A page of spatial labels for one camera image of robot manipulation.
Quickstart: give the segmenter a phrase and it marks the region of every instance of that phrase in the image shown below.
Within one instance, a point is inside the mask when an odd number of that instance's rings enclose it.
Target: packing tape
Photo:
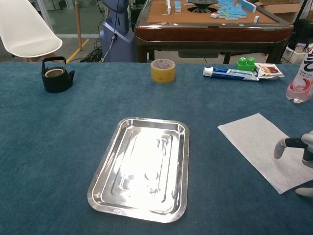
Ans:
[[[175,79],[176,64],[172,60],[158,59],[151,62],[151,78],[155,82],[170,83]]]

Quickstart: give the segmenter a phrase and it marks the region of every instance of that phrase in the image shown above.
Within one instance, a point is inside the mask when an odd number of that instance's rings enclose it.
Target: table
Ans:
[[[279,195],[217,128],[260,112],[289,136],[313,130],[313,100],[285,99],[298,66],[279,65],[285,78],[260,82],[204,78],[203,66],[177,64],[175,82],[160,85],[147,63],[70,63],[73,87],[50,94],[40,63],[0,63],[0,234],[311,235],[313,201],[293,189]],[[189,127],[188,204],[174,223],[101,213],[87,202],[126,117]]]
[[[233,20],[214,19],[209,13],[193,13],[181,0],[181,13],[167,15],[165,0],[147,0],[135,26],[139,62],[147,61],[149,50],[174,50],[195,52],[227,52],[224,63],[228,64],[230,52],[268,53],[268,63],[277,63],[285,50],[293,25],[257,7],[247,18]],[[259,23],[253,23],[259,15]]]

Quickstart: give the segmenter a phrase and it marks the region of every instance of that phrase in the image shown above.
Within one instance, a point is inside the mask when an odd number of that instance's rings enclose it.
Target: metal tray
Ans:
[[[97,211],[170,223],[187,207],[189,129],[178,121],[121,120],[88,189]]]

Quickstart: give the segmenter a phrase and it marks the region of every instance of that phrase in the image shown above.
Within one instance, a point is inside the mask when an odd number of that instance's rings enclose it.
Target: blue toothpaste tube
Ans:
[[[243,70],[232,70],[224,68],[210,67],[203,69],[203,75],[215,78],[228,78],[236,80],[249,80],[249,81],[259,81],[258,75],[254,75],[252,72]]]

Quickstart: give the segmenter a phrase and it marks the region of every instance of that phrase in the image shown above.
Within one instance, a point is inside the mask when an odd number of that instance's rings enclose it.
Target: white paper sheet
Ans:
[[[276,143],[288,136],[261,114],[218,128],[279,194],[313,179],[313,169],[301,162],[303,149],[286,148],[280,159],[274,158]]]

